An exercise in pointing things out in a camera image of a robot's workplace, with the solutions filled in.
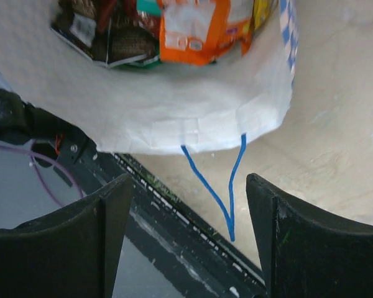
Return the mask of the checkered paper bag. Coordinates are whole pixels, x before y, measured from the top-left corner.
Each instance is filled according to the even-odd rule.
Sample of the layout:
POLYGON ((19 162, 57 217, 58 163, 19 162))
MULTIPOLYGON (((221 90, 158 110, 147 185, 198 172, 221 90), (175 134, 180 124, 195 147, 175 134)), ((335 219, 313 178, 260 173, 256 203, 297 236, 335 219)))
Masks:
POLYGON ((53 1, 0 1, 2 86, 79 127, 98 150, 148 155, 239 148, 279 128, 290 107, 297 13, 280 1, 241 56, 213 66, 131 73, 94 66, 48 27, 53 1))

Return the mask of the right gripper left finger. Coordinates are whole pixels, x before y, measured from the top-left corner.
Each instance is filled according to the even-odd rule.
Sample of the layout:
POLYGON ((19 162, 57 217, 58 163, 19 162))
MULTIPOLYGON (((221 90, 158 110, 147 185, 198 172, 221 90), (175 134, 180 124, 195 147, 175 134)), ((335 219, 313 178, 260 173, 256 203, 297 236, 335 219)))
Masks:
POLYGON ((124 174, 55 212, 0 229, 0 297, 111 297, 132 190, 124 174))

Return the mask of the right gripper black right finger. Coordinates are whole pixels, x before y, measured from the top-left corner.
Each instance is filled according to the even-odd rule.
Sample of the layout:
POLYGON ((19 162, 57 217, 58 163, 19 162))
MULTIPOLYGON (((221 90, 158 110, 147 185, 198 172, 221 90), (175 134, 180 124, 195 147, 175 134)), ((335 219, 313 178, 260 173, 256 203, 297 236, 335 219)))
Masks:
POLYGON ((373 297, 373 226, 299 199, 258 174, 246 194, 267 297, 373 297))

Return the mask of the orange snack packet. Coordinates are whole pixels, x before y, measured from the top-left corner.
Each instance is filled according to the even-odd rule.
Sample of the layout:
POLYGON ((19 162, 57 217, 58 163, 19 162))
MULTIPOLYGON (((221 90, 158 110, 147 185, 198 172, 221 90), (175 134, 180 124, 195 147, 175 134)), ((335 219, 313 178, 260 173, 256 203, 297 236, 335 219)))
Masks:
POLYGON ((245 55, 252 43, 253 1, 157 1, 161 8, 160 59, 207 65, 241 43, 245 55))

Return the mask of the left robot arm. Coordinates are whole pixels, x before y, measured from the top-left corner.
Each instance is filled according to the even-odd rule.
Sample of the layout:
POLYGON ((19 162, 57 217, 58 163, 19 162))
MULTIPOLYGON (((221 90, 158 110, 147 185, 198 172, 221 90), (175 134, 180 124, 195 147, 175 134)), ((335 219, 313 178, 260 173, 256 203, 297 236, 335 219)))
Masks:
POLYGON ((60 161, 72 165, 98 157, 94 141, 77 126, 0 89, 0 141, 23 145, 29 140, 48 143, 60 161))

